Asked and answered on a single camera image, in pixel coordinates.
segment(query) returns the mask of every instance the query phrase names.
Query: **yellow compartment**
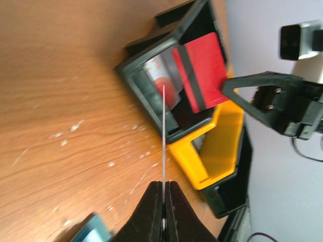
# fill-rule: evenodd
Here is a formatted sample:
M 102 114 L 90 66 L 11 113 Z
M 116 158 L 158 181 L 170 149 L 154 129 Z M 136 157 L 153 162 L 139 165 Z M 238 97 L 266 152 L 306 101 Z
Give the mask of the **yellow compartment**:
M 232 67 L 228 76 L 233 76 Z M 243 115 L 239 106 L 226 101 L 217 106 L 210 123 L 168 145 L 195 189 L 204 189 L 234 173 Z M 198 154 L 191 142 L 203 134 L 205 140 Z

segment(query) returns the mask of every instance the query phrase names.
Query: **cable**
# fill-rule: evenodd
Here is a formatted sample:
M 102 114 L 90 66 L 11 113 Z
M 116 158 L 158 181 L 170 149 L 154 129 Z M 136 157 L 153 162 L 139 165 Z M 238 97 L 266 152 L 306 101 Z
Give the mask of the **cable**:
M 302 154 L 302 153 L 299 151 L 299 149 L 297 148 L 295 140 L 296 140 L 296 137 L 292 137 L 292 138 L 291 138 L 291 143 L 292 143 L 292 147 L 293 147 L 294 151 L 295 151 L 298 155 L 300 155 L 300 156 L 302 156 L 302 157 L 304 157 L 304 158 L 307 158 L 307 159 L 309 159 L 309 160 L 314 160 L 314 161 L 318 161 L 318 162 L 323 162 L 323 160 L 315 159 L 315 158 L 312 158 L 312 157 L 309 157 L 309 156 L 306 156 L 306 155 Z
M 266 233 L 262 233 L 262 232 L 256 232 L 256 233 L 253 233 L 251 236 L 249 236 L 249 238 L 247 239 L 247 242 L 250 242 L 251 239 L 257 235 L 260 235 L 260 236 L 264 236 L 264 237 L 267 237 L 269 239 L 271 239 L 272 241 L 274 242 L 278 242 L 278 240 L 276 240 L 275 238 L 271 237 L 269 234 L 266 234 Z

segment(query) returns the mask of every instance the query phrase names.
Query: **wooden surface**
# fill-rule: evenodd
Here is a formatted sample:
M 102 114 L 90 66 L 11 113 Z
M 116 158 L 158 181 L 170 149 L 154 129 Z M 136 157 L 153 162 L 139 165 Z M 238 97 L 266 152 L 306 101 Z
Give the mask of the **wooden surface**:
M 91 212 L 117 231 L 149 182 L 161 179 L 160 136 L 113 67 L 155 14 L 181 2 L 1 4 L 1 241 L 64 241 Z M 228 45 L 225 1 L 214 5 Z M 224 220 L 169 157 L 167 179 L 217 235 Z

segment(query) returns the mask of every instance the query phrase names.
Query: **black wire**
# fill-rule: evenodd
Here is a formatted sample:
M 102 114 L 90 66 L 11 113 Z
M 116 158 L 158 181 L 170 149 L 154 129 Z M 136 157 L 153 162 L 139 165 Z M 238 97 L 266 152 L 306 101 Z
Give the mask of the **black wire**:
M 320 146 L 321 146 L 321 149 L 323 150 L 323 144 L 322 144 L 323 140 L 322 140 L 322 139 L 321 139 L 321 142 L 320 142 Z M 309 159 L 309 160 L 314 160 L 314 161 L 318 161 L 318 162 L 323 162 L 323 160 L 315 159 L 315 158 L 312 158 L 312 157 L 309 157 L 309 156 L 306 156 L 306 155 L 302 154 L 302 153 L 299 151 L 299 149 L 297 148 L 295 140 L 296 140 L 296 137 L 292 137 L 292 138 L 291 138 L 291 143 L 292 143 L 292 147 L 293 147 L 294 151 L 295 151 L 298 155 L 300 155 L 300 156 L 302 156 L 302 157 L 304 157 L 304 158 L 307 158 L 307 159 Z
M 264 236 L 264 237 L 267 237 L 267 238 L 271 239 L 274 242 L 278 242 L 278 240 L 276 240 L 275 238 L 271 237 L 269 234 L 262 233 L 262 232 L 253 233 L 251 236 L 249 236 L 249 238 L 247 239 L 247 242 L 250 242 L 251 239 L 253 237 L 257 236 L 257 235 Z

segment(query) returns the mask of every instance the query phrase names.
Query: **teal object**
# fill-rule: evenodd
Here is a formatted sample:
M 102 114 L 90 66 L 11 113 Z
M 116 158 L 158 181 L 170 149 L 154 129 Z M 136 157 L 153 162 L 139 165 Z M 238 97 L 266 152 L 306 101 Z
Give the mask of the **teal object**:
M 100 216 L 95 214 L 70 242 L 108 242 L 111 238 L 112 235 L 107 230 Z

